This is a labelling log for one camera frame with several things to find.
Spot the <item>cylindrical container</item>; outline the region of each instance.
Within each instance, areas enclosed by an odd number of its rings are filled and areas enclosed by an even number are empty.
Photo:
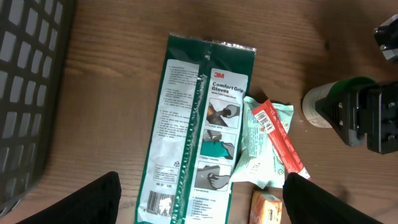
[[[315,110],[315,102],[329,95],[339,94],[348,88],[357,85],[372,84],[374,80],[367,77],[356,77],[349,80],[340,80],[319,86],[310,90],[303,99],[302,110],[305,118],[314,126],[319,128],[331,128],[329,122]]]

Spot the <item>wooden table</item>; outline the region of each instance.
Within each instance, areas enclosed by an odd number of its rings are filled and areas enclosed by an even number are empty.
[[[169,32],[256,47],[250,92],[295,106],[289,136],[312,181],[396,223],[398,153],[345,146],[332,129],[305,120],[300,100],[339,79],[396,79],[398,64],[384,59],[372,34],[397,9],[393,0],[79,0],[45,175],[0,223],[33,215],[110,170],[123,189],[118,223],[133,222]],[[253,188],[234,186],[229,223],[248,222]],[[285,210],[282,223],[290,223]]]

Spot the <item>white and green package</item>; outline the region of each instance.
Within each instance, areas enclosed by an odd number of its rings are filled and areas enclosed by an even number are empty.
[[[252,182],[260,188],[282,188],[285,182],[285,167],[275,147],[262,126],[254,117],[252,110],[260,106],[253,98],[243,99],[242,155],[231,177],[231,182]],[[272,104],[280,121],[289,131],[293,117],[293,106]]]
[[[171,35],[134,223],[226,223],[256,50]]]

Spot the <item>black object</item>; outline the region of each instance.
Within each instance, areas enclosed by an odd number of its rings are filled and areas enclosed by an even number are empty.
[[[0,218],[40,180],[75,0],[0,0]]]
[[[385,58],[398,62],[398,15],[376,28],[373,34]]]
[[[82,189],[20,224],[114,224],[121,186],[118,173],[108,172]]]
[[[398,82],[356,85],[315,103],[325,118],[349,146],[364,144],[386,154],[398,151]]]
[[[287,176],[283,198],[292,224],[381,223],[296,173]]]

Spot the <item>barcode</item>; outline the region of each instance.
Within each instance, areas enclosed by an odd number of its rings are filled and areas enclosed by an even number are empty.
[[[147,204],[147,212],[154,215],[170,217],[174,205],[174,195],[162,194],[150,191]]]
[[[256,119],[260,122],[261,126],[266,129],[266,133],[271,133],[275,130],[274,125],[272,124],[271,120],[269,119],[268,115],[265,111],[260,111],[260,113],[254,115]]]

